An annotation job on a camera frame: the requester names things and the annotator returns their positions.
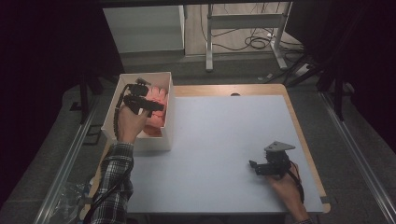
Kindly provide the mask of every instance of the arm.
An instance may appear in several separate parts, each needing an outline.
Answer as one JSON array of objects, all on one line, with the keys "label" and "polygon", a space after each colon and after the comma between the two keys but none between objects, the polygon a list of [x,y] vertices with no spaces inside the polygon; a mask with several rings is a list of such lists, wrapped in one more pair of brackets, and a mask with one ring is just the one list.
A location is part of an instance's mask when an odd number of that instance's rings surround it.
[{"label": "arm", "polygon": [[[298,176],[297,169],[298,166],[295,164],[290,168],[296,176]],[[297,223],[313,223],[300,200],[300,193],[297,190],[296,183],[290,175],[286,174],[281,179],[277,179],[274,176],[266,176],[266,179],[270,182],[271,187],[289,209],[290,214]]]},{"label": "arm", "polygon": [[127,106],[122,106],[119,114],[119,142],[111,146],[101,163],[101,181],[93,196],[93,203],[101,198],[119,182],[119,186],[98,203],[91,223],[125,223],[126,205],[133,193],[130,175],[134,166],[134,141],[146,124],[148,111],[134,114]]}]

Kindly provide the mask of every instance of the cable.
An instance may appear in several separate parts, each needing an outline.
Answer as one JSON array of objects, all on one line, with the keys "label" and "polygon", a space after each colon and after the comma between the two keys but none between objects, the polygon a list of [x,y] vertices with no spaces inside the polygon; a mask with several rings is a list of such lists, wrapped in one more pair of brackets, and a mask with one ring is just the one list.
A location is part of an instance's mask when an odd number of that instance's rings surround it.
[{"label": "cable", "polygon": [[134,168],[134,159],[128,164],[128,168],[126,169],[125,173],[122,174],[121,178],[117,181],[117,183],[109,189],[105,194],[103,194],[96,202],[91,206],[90,211],[88,211],[87,215],[84,217],[83,223],[89,223],[91,221],[92,215],[99,206],[110,194],[112,194],[116,188],[128,177],[128,174],[132,172],[132,169]]}]

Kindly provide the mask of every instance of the plaid sleeve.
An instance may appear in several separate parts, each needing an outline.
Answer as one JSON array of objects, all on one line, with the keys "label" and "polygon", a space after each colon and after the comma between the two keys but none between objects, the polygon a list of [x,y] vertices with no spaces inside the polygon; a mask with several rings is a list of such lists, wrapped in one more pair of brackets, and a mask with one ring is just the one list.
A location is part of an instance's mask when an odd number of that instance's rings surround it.
[{"label": "plaid sleeve", "polygon": [[[102,160],[101,181],[99,189],[93,196],[93,202],[101,198],[111,189],[128,169],[129,164],[134,165],[134,146],[127,143],[117,143],[111,146],[110,150]],[[120,184],[120,187],[110,194],[92,215],[92,223],[125,223],[126,206],[129,198],[134,192],[131,180],[128,178]]]}]

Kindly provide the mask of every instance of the metal stand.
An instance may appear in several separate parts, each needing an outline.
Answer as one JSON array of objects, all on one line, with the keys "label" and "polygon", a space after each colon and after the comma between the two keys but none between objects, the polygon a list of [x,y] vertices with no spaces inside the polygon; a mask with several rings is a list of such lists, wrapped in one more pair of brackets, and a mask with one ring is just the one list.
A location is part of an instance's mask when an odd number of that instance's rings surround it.
[{"label": "metal stand", "polygon": [[206,41],[206,71],[213,71],[212,30],[219,29],[250,29],[278,28],[275,41],[271,42],[280,69],[285,70],[285,60],[279,51],[279,43],[289,15],[290,2],[286,3],[282,14],[258,15],[212,15],[212,5],[207,5],[207,41]]}]

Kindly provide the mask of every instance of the metal rail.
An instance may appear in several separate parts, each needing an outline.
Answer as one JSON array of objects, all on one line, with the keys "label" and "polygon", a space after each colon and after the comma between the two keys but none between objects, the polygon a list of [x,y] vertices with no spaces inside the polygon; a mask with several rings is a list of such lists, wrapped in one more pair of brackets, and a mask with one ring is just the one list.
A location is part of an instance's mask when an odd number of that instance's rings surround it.
[{"label": "metal rail", "polygon": [[64,160],[59,168],[59,171],[55,176],[52,185],[49,188],[49,192],[47,193],[44,202],[41,204],[41,207],[38,210],[38,214],[34,222],[35,224],[49,223],[50,214],[52,213],[56,203],[59,200],[60,189],[67,180],[67,177],[69,177],[70,171],[73,168],[76,157],[84,141],[84,137],[87,134],[87,131],[91,125],[92,118],[94,117],[98,104],[99,96],[93,96],[90,105],[90,114],[88,115],[85,123],[80,125],[79,127],[76,137],[74,138],[70,148],[68,149]]},{"label": "metal rail", "polygon": [[370,191],[373,193],[375,200],[378,203],[379,208],[381,209],[388,223],[396,223],[395,206],[384,186],[378,180],[378,178],[376,178],[375,173],[370,167],[370,164],[364,158],[364,155],[361,153],[361,149],[355,142],[355,139],[349,132],[346,124],[341,121],[335,114],[334,110],[332,109],[332,100],[330,99],[329,95],[323,92],[320,92],[319,95],[325,103],[327,110],[332,118],[332,121],[334,122],[338,132],[341,134],[344,141],[346,142],[347,149],[352,156],[352,159],[355,161],[356,165],[361,171],[361,175],[363,176]]}]

